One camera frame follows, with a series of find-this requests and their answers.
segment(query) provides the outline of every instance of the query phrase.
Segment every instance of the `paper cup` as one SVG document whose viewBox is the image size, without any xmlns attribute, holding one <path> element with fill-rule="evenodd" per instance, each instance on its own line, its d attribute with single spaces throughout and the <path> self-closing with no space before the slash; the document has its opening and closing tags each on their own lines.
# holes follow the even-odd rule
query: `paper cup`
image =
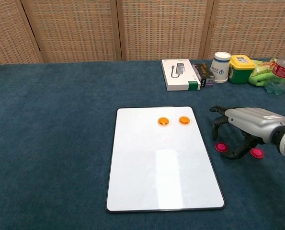
<svg viewBox="0 0 285 230">
<path fill-rule="evenodd" d="M 228 80 L 230 54 L 227 52 L 216 52 L 210 71 L 214 74 L 216 83 L 224 83 Z"/>
</svg>

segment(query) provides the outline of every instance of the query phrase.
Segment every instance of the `bottle label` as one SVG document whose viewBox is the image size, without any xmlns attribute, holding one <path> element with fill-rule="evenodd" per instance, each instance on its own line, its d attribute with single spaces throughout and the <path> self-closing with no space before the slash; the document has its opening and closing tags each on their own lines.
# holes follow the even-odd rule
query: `bottle label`
<svg viewBox="0 0 285 230">
<path fill-rule="evenodd" d="M 277 63 L 275 64 L 272 73 L 278 77 L 285 78 L 285 68 L 279 66 Z"/>
</svg>

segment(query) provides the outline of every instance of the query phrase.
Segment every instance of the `white box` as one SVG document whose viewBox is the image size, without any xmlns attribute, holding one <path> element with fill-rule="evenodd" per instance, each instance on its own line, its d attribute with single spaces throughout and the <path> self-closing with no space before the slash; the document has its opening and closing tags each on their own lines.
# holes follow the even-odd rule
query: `white box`
<svg viewBox="0 0 285 230">
<path fill-rule="evenodd" d="M 161 67 L 168 91 L 200 89 L 201 83 L 188 59 L 165 59 Z"/>
</svg>

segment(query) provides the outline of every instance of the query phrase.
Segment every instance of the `pink magnet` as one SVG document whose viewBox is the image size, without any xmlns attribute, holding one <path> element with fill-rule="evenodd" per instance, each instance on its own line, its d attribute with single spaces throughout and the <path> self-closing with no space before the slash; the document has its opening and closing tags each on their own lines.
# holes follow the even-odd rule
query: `pink magnet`
<svg viewBox="0 0 285 230">
<path fill-rule="evenodd" d="M 215 149 L 218 151 L 218 152 L 227 152 L 228 151 L 228 145 L 224 142 L 217 142 L 215 144 Z"/>
<path fill-rule="evenodd" d="M 250 150 L 250 154 L 253 156 L 253 157 L 256 157 L 258 159 L 261 159 L 261 158 L 264 158 L 265 157 L 265 154 L 263 152 L 262 149 L 260 148 L 253 148 Z"/>
</svg>

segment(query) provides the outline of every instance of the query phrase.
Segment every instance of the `plastic bottle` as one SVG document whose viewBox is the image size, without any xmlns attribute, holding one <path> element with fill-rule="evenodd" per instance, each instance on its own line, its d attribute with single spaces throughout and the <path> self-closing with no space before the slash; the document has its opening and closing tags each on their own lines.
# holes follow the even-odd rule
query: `plastic bottle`
<svg viewBox="0 0 285 230">
<path fill-rule="evenodd" d="M 272 76 L 265 84 L 267 92 L 274 92 L 280 95 L 285 91 L 285 56 L 276 61 L 276 65 L 272 70 Z"/>
</svg>

